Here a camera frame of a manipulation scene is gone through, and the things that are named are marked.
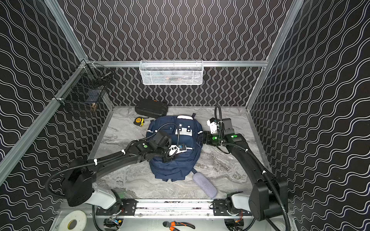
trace black mounting plate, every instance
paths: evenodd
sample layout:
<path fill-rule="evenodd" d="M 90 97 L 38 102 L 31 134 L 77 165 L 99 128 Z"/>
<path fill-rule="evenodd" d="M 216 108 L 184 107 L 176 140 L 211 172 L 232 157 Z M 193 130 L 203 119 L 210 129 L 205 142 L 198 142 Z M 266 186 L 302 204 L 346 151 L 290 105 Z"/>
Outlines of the black mounting plate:
<path fill-rule="evenodd" d="M 228 212 L 225 199 L 214 199 L 212 202 L 212 209 L 214 216 L 232 216 Z M 252 214 L 246 210 L 243 211 L 243 216 L 252 216 Z"/>
<path fill-rule="evenodd" d="M 137 200 L 135 199 L 121 199 L 122 200 L 122 207 L 124 211 L 119 216 L 133 216 L 135 215 Z M 96 209 L 96 216 L 112 216 L 113 214 L 109 214 L 108 210 L 98 207 Z"/>

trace orange-handled pliers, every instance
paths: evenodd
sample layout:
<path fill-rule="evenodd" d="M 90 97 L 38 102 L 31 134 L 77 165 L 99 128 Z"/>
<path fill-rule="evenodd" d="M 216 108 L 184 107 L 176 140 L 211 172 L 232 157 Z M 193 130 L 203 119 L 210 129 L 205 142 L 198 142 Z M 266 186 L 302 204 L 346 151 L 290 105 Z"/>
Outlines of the orange-handled pliers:
<path fill-rule="evenodd" d="M 179 231 L 174 226 L 188 226 L 190 228 L 195 229 L 195 225 L 187 223 L 187 222 L 176 222 L 176 221 L 169 222 L 169 221 L 165 221 L 165 222 L 163 222 L 163 226 L 168 227 L 171 231 Z"/>

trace cable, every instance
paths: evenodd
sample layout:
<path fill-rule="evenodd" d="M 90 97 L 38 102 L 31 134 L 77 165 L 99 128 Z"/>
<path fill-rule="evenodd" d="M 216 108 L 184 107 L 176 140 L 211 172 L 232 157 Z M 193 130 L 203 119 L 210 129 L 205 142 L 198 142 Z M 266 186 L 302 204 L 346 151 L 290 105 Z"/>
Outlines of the cable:
<path fill-rule="evenodd" d="M 278 202 L 278 204 L 280 205 L 280 208 L 281 208 L 281 211 L 282 211 L 282 214 L 283 214 L 283 217 L 284 217 L 284 223 L 285 223 L 285 231 L 290 231 L 290 223 L 289 223 L 289 217 L 288 217 L 288 213 L 284 207 L 284 204 L 283 202 L 281 201 L 281 198 L 280 198 L 280 195 L 279 195 L 279 192 L 278 190 L 276 189 L 275 185 L 272 183 L 270 177 L 268 176 L 267 172 L 266 172 L 266 169 L 265 167 L 263 166 L 263 164 L 259 161 L 259 159 L 253 154 L 253 152 L 249 151 L 248 149 L 245 149 L 239 145 L 236 145 L 234 143 L 223 143 L 222 144 L 223 146 L 227 146 L 227 145 L 230 145 L 230 146 L 233 146 L 233 147 L 237 147 L 237 148 L 240 148 L 242 150 L 245 150 L 246 153 L 248 153 L 252 159 L 257 163 L 258 167 L 261 169 L 262 171 L 262 175 L 265 177 L 268 185 L 270 186 L 270 189 L 271 191 L 273 192 L 273 194 L 275 195 L 276 197 L 276 200 Z"/>
<path fill-rule="evenodd" d="M 247 231 L 247 230 L 249 230 L 251 227 L 252 227 L 252 225 L 254 224 L 254 222 L 256 221 L 256 219 L 255 218 L 253 218 L 253 220 L 252 220 L 252 222 L 249 224 L 249 226 L 247 226 L 245 229 L 243 229 L 242 231 Z"/>
<path fill-rule="evenodd" d="M 239 212 L 239 220 L 237 220 L 235 223 L 238 223 L 241 220 L 243 220 L 243 210 L 240 210 L 240 212 Z"/>
<path fill-rule="evenodd" d="M 98 224 L 96 223 L 96 220 L 95 220 L 95 206 L 92 205 L 92 220 L 94 222 L 94 226 L 95 228 L 98 230 L 98 231 L 104 231 L 102 230 L 101 228 L 99 228 Z"/>
<path fill-rule="evenodd" d="M 225 153 L 225 154 L 230 154 L 229 152 L 225 152 L 225 151 L 223 151 L 223 150 L 220 148 L 220 146 L 216 146 L 216 148 L 217 148 L 218 150 L 222 151 L 222 152 L 223 152 L 223 153 Z"/>
<path fill-rule="evenodd" d="M 267 222 L 273 227 L 275 231 L 281 231 L 269 218 L 266 219 Z"/>
<path fill-rule="evenodd" d="M 217 108 L 218 108 L 218 115 L 220 116 L 220 120 L 217 119 Z M 221 112 L 221 107 L 219 105 L 215 106 L 215 121 L 219 125 L 217 132 L 218 132 L 218 140 L 220 143 L 220 138 L 222 136 L 223 128 L 222 128 L 222 112 Z"/>
<path fill-rule="evenodd" d="M 236 226 L 237 223 L 234 223 L 234 227 L 231 227 L 230 225 L 227 225 L 227 224 L 225 224 L 225 225 L 228 228 L 228 230 L 230 230 L 230 231 L 235 231 L 235 230 L 236 231 L 248 231 L 248 230 L 251 229 L 251 227 L 253 226 L 253 224 L 255 223 L 255 221 L 256 221 L 256 219 L 253 218 L 252 222 L 245 229 L 243 229 L 243 230 L 241 228 L 239 228 L 239 227 Z"/>
<path fill-rule="evenodd" d="M 284 217 L 284 223 L 285 223 L 285 231 L 290 231 L 290 222 L 289 222 L 289 217 L 288 217 L 288 213 L 286 212 L 285 210 L 285 207 L 283 205 L 283 202 L 281 201 L 281 198 L 280 198 L 280 195 L 279 195 L 279 192 L 278 190 L 275 188 L 275 185 L 272 183 L 271 179 L 269 178 L 269 176 L 267 175 L 266 171 L 263 171 L 262 172 L 263 176 L 265 177 L 265 179 L 267 180 L 267 182 L 269 183 L 271 189 L 272 189 L 272 192 L 274 193 L 275 197 L 276 197 L 276 200 L 278 202 L 278 204 L 280 205 L 281 207 L 281 211 L 283 213 L 283 217 Z"/>
<path fill-rule="evenodd" d="M 169 125 L 169 124 L 173 124 L 176 126 L 176 130 L 177 130 L 177 145 L 176 146 L 179 146 L 179 141 L 180 141 L 180 131 L 179 131 L 179 127 L 177 126 L 177 124 L 175 123 L 165 123 L 163 124 L 160 128 L 158 128 L 157 131 L 159 131 L 162 127 L 166 126 L 166 125 Z M 111 161 L 111 160 L 114 160 L 114 159 L 117 159 L 121 156 L 123 156 L 128 150 L 129 148 L 131 147 L 131 145 L 133 143 L 136 143 L 136 142 L 139 142 L 139 141 L 143 141 L 143 140 L 147 140 L 151 137 L 153 137 L 157 132 L 155 132 L 153 135 L 149 136 L 149 137 L 145 137 L 145 138 L 142 138 L 142 139 L 138 139 L 138 140 L 132 140 L 131 142 L 129 142 L 129 144 L 127 145 L 127 147 L 125 148 L 125 152 L 121 152 L 119 153 L 118 155 L 116 156 L 113 156 L 113 157 L 110 157 L 110 158 L 107 158 L 107 159 L 104 159 L 104 158 L 99 158 L 97 160 L 97 162 L 90 162 L 90 163 L 84 163 L 84 164 L 79 164 L 77 166 L 73 166 L 73 167 L 68 167 L 66 169 L 63 169 L 57 173 L 54 173 L 53 175 L 51 175 L 45 182 L 45 190 L 48 194 L 52 195 L 52 196 L 55 196 L 55 197 L 60 197 L 60 198 L 65 198 L 65 195 L 63 194 L 58 194 L 58 193 L 55 193 L 51 190 L 50 188 L 50 183 L 52 181 L 52 179 L 56 178 L 57 176 L 59 176 L 60 174 L 63 174 L 67 171 L 71 171 L 71 170 L 75 170 L 75 169 L 79 169 L 79 168 L 84 168 L 84 167 L 88 167 L 88 166 L 94 166 L 94 165 L 97 165 L 97 164 L 100 164 L 100 163 L 105 163 L 105 162 L 108 162 L 108 161 Z"/>

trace black wall panel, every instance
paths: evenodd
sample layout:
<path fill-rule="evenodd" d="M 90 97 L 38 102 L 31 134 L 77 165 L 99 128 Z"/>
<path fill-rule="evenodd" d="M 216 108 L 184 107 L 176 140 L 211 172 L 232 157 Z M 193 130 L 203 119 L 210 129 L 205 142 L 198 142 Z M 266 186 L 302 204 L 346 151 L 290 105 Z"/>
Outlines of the black wall panel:
<path fill-rule="evenodd" d="M 266 60 L 292 0 L 59 0 L 91 60 Z"/>
<path fill-rule="evenodd" d="M 43 0 L 0 1 L 0 161 L 79 64 Z"/>
<path fill-rule="evenodd" d="M 107 114 L 103 103 L 85 118 L 59 108 L 0 186 L 1 231 L 50 229 L 62 200 L 47 194 L 45 181 L 74 159 L 87 159 Z M 62 193 L 59 178 L 51 186 Z"/>
<path fill-rule="evenodd" d="M 171 106 L 245 106 L 260 67 L 205 68 L 202 85 L 144 85 L 138 68 L 117 68 L 107 89 L 114 105 L 133 106 L 142 98 Z"/>
<path fill-rule="evenodd" d="M 370 229 L 370 1 L 306 0 L 251 110 L 298 230 Z"/>

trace white tape roll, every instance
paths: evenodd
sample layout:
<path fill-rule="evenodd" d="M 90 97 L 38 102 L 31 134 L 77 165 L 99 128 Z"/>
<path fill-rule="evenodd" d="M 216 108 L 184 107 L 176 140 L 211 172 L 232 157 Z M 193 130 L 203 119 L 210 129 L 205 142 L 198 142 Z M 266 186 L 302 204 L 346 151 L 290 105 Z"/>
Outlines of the white tape roll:
<path fill-rule="evenodd" d="M 68 214 L 60 223 L 59 231 L 83 231 L 87 222 L 87 216 L 81 210 Z"/>

